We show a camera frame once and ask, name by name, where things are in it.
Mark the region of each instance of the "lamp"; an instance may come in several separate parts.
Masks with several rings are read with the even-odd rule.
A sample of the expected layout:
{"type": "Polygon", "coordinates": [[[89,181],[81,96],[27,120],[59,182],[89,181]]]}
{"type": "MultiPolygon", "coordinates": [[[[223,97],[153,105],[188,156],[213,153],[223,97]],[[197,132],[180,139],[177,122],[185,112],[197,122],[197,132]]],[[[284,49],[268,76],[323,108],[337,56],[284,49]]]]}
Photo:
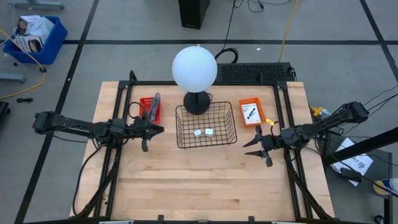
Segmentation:
{"type": "Polygon", "coordinates": [[[187,47],[174,58],[173,78],[177,85],[188,91],[184,107],[191,114],[203,114],[210,107],[209,94],[205,92],[216,80],[217,62],[203,47],[187,47]]]}

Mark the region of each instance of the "blue bin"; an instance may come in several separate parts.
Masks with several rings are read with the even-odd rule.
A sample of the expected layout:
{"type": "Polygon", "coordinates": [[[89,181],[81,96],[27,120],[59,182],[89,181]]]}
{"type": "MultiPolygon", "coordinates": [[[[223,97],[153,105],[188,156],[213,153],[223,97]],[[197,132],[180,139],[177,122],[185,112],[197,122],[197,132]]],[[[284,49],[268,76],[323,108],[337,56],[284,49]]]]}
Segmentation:
{"type": "MultiPolygon", "coordinates": [[[[47,37],[42,50],[39,53],[32,52],[30,54],[40,63],[44,65],[51,65],[54,63],[54,60],[61,49],[62,43],[68,35],[68,31],[60,22],[59,17],[46,16],[46,18],[54,23],[54,27],[51,30],[50,35],[47,37]]],[[[12,55],[15,59],[22,63],[35,63],[10,40],[7,41],[2,51],[12,55]]]]}

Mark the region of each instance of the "wooden table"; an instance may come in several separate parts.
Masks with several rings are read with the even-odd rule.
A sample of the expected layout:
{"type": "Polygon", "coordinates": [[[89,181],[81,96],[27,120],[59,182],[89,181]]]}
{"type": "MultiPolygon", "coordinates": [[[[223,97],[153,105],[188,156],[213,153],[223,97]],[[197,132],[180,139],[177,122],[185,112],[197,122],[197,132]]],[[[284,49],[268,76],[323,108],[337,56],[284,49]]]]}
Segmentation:
{"type": "MultiPolygon", "coordinates": [[[[118,82],[103,82],[95,110],[94,122],[112,117],[118,82]]],[[[311,123],[303,83],[288,83],[295,124],[311,123]]],[[[161,94],[161,126],[165,132],[148,142],[149,152],[141,150],[141,140],[129,141],[121,155],[121,163],[113,203],[112,219],[156,220],[295,220],[283,149],[271,151],[274,165],[267,168],[264,160],[245,156],[260,150],[260,145],[243,148],[255,134],[245,128],[238,100],[259,97],[268,118],[277,121],[277,110],[271,86],[215,86],[207,92],[213,101],[229,101],[233,106],[238,141],[235,144],[181,149],[176,143],[175,108],[182,104],[185,92],[177,85],[137,85],[131,101],[161,94]]],[[[284,119],[287,115],[280,91],[284,119]]],[[[132,106],[131,114],[138,114],[132,106]]],[[[269,134],[269,124],[262,125],[269,134]]],[[[85,159],[94,151],[91,141],[85,159]]],[[[86,165],[76,198],[80,211],[98,188],[105,150],[86,165]]],[[[334,216],[320,156],[309,149],[301,152],[309,191],[325,211],[334,216]]],[[[302,217],[305,216],[302,194],[297,188],[302,217]]],[[[104,204],[101,214],[104,215],[104,204]]]]}

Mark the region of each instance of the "wire basket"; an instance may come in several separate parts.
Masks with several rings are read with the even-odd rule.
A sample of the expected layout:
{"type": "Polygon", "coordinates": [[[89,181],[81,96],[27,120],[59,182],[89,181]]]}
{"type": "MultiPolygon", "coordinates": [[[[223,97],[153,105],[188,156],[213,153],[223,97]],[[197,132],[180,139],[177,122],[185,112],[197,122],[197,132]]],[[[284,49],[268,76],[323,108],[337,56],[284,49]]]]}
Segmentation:
{"type": "Polygon", "coordinates": [[[190,114],[183,105],[175,109],[177,146],[190,147],[219,146],[236,143],[234,114],[230,102],[210,103],[209,110],[201,115],[190,114]],[[213,137],[205,136],[205,129],[213,130],[213,137]],[[194,131],[200,130],[202,137],[196,138],[194,131]]]}

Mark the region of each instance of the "black box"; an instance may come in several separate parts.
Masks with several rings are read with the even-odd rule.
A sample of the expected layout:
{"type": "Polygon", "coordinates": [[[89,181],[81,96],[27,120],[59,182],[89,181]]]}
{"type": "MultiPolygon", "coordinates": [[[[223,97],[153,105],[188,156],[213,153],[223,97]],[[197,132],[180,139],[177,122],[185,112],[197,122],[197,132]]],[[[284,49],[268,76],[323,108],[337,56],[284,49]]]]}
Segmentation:
{"type": "Polygon", "coordinates": [[[210,0],[178,0],[181,25],[200,29],[209,4],[210,0]]]}

